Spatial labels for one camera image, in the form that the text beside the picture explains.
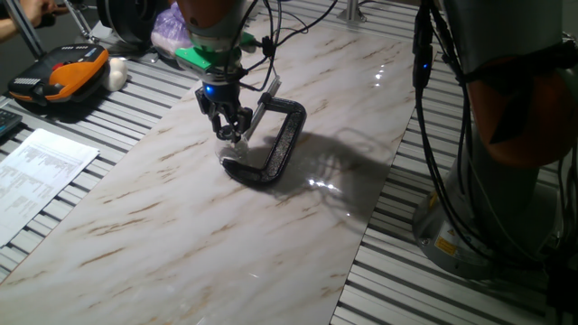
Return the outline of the person's hand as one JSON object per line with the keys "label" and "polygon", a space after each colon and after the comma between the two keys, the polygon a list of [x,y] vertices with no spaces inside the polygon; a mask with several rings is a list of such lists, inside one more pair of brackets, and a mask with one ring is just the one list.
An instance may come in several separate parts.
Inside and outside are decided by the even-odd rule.
{"label": "person's hand", "polygon": [[69,11],[66,5],[57,5],[54,0],[20,0],[20,5],[33,27],[40,25],[46,14],[62,15]]}

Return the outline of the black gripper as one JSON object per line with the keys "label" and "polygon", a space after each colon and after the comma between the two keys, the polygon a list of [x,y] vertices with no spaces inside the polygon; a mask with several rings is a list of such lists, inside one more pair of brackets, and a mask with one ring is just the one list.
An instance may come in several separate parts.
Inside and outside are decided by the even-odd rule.
{"label": "black gripper", "polygon": [[[240,105],[239,94],[240,85],[237,82],[223,85],[202,82],[195,91],[201,113],[210,117],[213,132],[221,141],[231,141],[233,135],[239,138],[251,126],[253,110]],[[233,128],[223,125],[219,114],[232,118]]]}

